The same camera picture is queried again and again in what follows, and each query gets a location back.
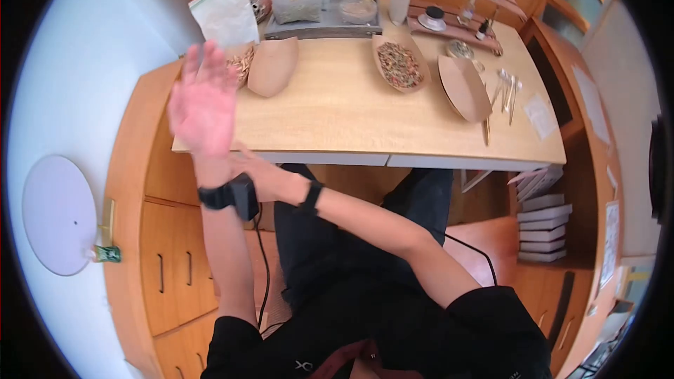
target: stack of white boxes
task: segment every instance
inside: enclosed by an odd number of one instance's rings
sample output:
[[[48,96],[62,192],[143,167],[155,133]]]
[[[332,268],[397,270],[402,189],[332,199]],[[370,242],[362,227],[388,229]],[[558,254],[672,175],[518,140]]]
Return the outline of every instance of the stack of white boxes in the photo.
[[[552,262],[566,256],[566,223],[571,204],[564,205],[563,194],[550,194],[522,202],[519,259]]]

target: hand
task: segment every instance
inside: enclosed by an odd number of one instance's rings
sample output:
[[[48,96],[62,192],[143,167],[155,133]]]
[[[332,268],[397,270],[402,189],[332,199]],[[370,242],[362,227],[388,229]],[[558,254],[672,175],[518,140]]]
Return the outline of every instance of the hand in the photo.
[[[191,46],[182,79],[175,82],[168,102],[168,122],[176,138],[192,154],[225,157],[234,134],[237,70],[225,64],[214,41],[204,44],[199,67],[199,47]]]
[[[304,202],[309,192],[309,179],[276,167],[240,142],[234,146],[240,149],[241,156],[230,155],[232,177],[248,174],[255,185],[257,202],[280,200],[295,206]]]

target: paper notice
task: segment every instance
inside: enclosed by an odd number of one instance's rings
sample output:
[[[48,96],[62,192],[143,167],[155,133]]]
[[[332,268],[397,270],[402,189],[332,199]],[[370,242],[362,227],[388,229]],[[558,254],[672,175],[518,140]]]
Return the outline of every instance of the paper notice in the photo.
[[[585,102],[585,110],[592,122],[592,129],[594,134],[602,139],[607,144],[611,145],[611,137],[609,136],[609,127],[606,125],[604,119],[604,112],[601,109],[601,97],[599,97],[599,90],[596,88],[594,82],[587,76],[587,74],[577,66],[574,66],[574,75],[580,87],[580,94]]]
[[[599,289],[601,290],[613,276],[618,253],[620,232],[620,205],[618,201],[606,204],[606,236],[604,237],[604,262],[601,266]]]
[[[557,129],[557,121],[550,114],[550,110],[538,94],[524,106],[524,113],[527,113],[529,121],[536,129],[536,133],[541,140],[546,139]]]

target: black wristband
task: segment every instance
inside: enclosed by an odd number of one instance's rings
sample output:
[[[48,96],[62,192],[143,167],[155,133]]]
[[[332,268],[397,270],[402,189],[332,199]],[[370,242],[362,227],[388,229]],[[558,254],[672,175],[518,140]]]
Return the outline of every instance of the black wristband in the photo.
[[[311,184],[309,185],[307,197],[304,199],[304,202],[302,202],[297,207],[297,212],[308,215],[317,215],[318,210],[316,210],[316,201],[318,200],[318,195],[321,193],[322,189],[323,183],[317,180],[312,180]]]

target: cabinet drawer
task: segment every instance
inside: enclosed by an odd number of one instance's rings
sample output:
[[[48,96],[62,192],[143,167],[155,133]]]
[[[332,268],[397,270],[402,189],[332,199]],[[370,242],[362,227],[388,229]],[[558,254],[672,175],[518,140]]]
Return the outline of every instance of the cabinet drawer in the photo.
[[[174,271],[175,216],[172,206],[145,202],[140,230],[143,296],[150,333],[155,336],[179,325]]]
[[[175,231],[173,246],[175,305],[181,324],[218,307],[204,247],[201,209],[176,207],[170,221]]]
[[[208,345],[217,312],[154,340],[164,379],[199,379],[206,368]]]
[[[575,270],[576,278],[574,288],[569,299],[569,307],[561,325],[560,334],[551,346],[552,361],[550,371],[555,376],[560,372],[569,351],[576,341],[576,335],[580,329],[580,323],[585,316],[585,308],[588,305],[590,289],[592,287],[593,272],[589,270]]]
[[[152,336],[216,307],[204,248],[201,210],[145,202],[140,236],[141,273]]]
[[[534,320],[546,338],[550,338],[550,330],[555,319],[566,315],[568,308],[566,302],[573,290],[573,285],[573,273],[568,273],[561,269],[549,269],[545,271],[541,300]]]

